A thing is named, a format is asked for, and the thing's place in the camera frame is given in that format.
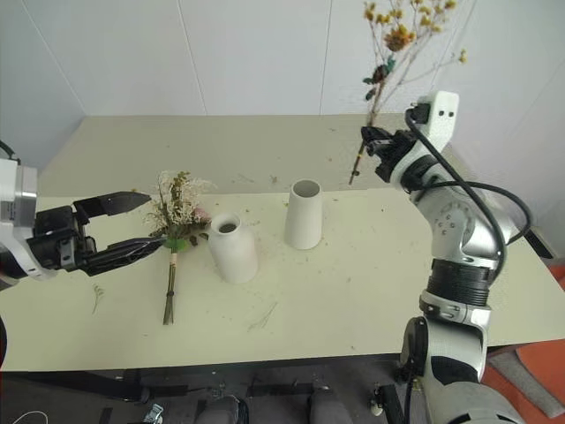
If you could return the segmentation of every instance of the white vase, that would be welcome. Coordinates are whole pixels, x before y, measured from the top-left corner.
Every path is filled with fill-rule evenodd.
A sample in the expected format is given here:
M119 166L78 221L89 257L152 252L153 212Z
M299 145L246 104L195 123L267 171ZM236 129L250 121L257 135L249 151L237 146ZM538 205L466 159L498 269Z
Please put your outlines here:
M255 238L237 215L221 214L212 219L208 246L220 275L228 283L244 283L257 274Z
M296 249L311 249L321 240L321 186L302 179L290 188L284 241Z

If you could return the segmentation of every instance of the floor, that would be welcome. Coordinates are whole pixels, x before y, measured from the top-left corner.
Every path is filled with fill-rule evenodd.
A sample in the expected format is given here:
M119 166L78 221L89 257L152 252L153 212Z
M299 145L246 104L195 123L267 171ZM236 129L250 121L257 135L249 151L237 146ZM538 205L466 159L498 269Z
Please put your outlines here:
M12 424L22 413L42 410L51 424L127 424L142 422L153 402L164 407L163 424L191 424L195 420L199 401L210 401L224 394L245 398L250 408L251 423L307 424L308 395L247 397L248 388L264 385L301 383L331 387L343 401L355 424L385 424L382 414L375 417L368 409L368 399L376 382L392 383L394 362L348 358L324 364L299 367L223 366L195 372L190 368L145 370L144 384L189 384L195 391L185 397L158 398L146 405L127 404L103 397L55 389L36 383L5 378L2 380L0 423ZM106 376L121 375L106 371ZM398 388L403 399L403 388ZM101 420L104 408L111 408L109 421ZM422 394L412 397L412 423L425 424ZM38 414L25 417L19 424L42 424Z

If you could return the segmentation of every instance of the light green table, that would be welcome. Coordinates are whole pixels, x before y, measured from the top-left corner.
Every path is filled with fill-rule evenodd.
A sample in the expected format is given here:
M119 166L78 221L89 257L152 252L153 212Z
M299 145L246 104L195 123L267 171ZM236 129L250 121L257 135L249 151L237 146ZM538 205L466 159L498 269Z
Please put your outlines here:
M283 193L208 195L257 238L259 274L231 285L206 244L182 253L175 324L162 325L168 255L159 250L96 277L59 272L0 292L9 338L4 371L170 367L399 352L431 265L431 232L404 193L324 194L324 239L311 251L283 243ZM41 207L70 198L42 198ZM147 235L146 209L95 218L98 245ZM93 284L104 297L93 313ZM494 285L490 345L565 337L565 295L524 241Z

